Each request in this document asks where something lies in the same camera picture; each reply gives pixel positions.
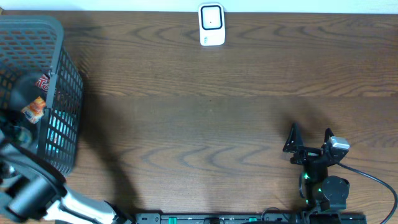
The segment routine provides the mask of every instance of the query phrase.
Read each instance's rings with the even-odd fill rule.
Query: gray basket
[[[63,27],[49,16],[0,16],[0,108],[21,110],[43,91],[34,83],[50,77],[47,108],[31,149],[64,175],[75,163],[83,82],[63,47]]]

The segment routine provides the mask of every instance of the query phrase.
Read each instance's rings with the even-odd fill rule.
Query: item in basket
[[[45,101],[41,97],[37,97],[31,104],[24,107],[22,112],[25,117],[32,123],[35,124],[43,117],[43,109],[45,107]]]
[[[46,74],[43,74],[36,82],[36,86],[42,89],[44,92],[47,92],[49,90],[49,84],[50,84],[50,79]]]

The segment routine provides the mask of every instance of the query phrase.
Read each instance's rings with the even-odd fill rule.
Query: wooden surface
[[[310,146],[330,127],[352,145],[344,164],[398,189],[398,16],[227,13],[225,44],[202,47],[197,13],[5,14],[55,16],[88,75],[67,180],[89,197],[129,212],[300,208],[302,167],[282,152],[293,121]],[[329,174],[368,223],[392,208],[380,184]]]

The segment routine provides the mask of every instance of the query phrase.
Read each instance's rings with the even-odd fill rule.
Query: white wall
[[[3,9],[196,12],[206,0],[1,0]],[[219,0],[226,12],[398,13],[398,0]]]

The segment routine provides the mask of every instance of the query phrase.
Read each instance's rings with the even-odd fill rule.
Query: black square outline
[[[203,8],[206,8],[206,7],[218,7],[218,9],[220,10],[220,27],[217,27],[217,28],[209,28],[209,29],[206,29],[206,28],[205,28],[205,26],[203,25]],[[214,6],[203,6],[203,7],[201,7],[201,8],[200,8],[200,17],[201,17],[201,27],[202,27],[204,30],[221,29],[222,26],[223,26],[223,15],[221,15],[221,7],[220,7],[220,6],[214,5]]]

